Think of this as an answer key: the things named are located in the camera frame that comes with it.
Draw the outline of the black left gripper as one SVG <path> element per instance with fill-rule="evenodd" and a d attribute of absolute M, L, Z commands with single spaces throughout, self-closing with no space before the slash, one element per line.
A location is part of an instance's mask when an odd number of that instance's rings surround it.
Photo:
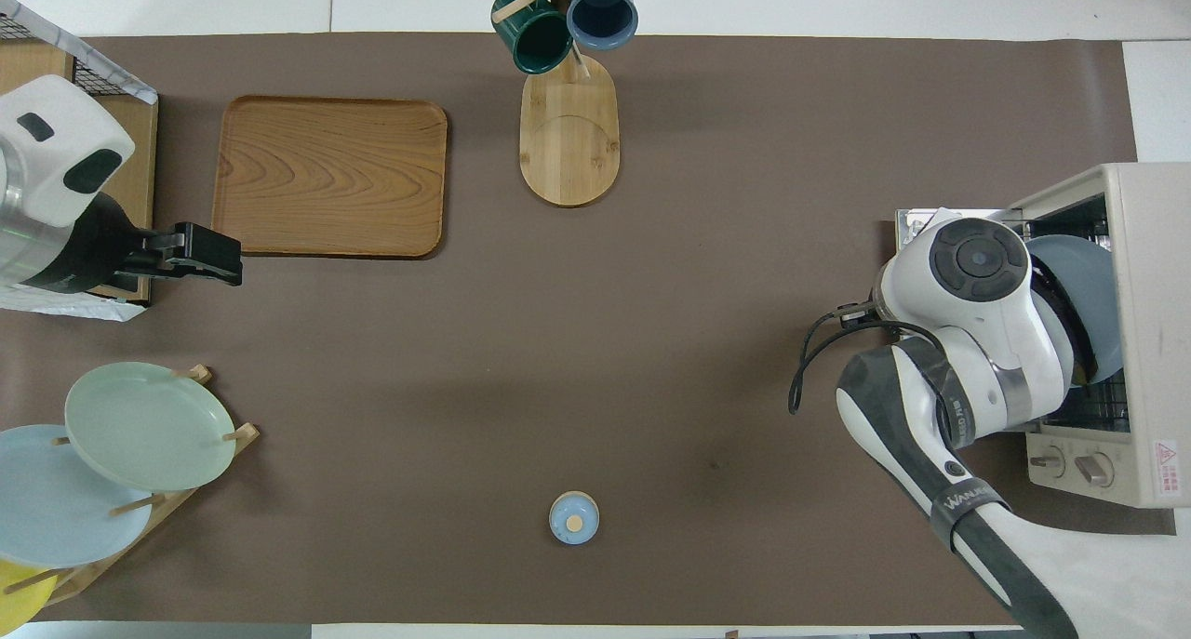
<path fill-rule="evenodd" d="M 89 292 L 107 283 L 125 263 L 125 274 L 145 278 L 208 278 L 242 286 L 241 242 L 195 223 L 176 223 L 149 237 L 107 193 L 96 193 L 71 228 L 66 246 L 48 267 L 21 286 L 56 293 Z M 148 249 L 166 262 L 127 259 L 148 239 Z"/>

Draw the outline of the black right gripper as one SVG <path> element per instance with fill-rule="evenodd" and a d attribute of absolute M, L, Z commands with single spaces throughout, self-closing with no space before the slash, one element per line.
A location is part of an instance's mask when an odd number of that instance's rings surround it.
<path fill-rule="evenodd" d="M 1091 384 L 1099 365 L 1089 328 L 1075 311 L 1075 301 L 1042 258 L 1031 257 L 1030 270 L 1031 301 L 1042 318 L 1050 346 L 1055 347 L 1068 386 Z"/>

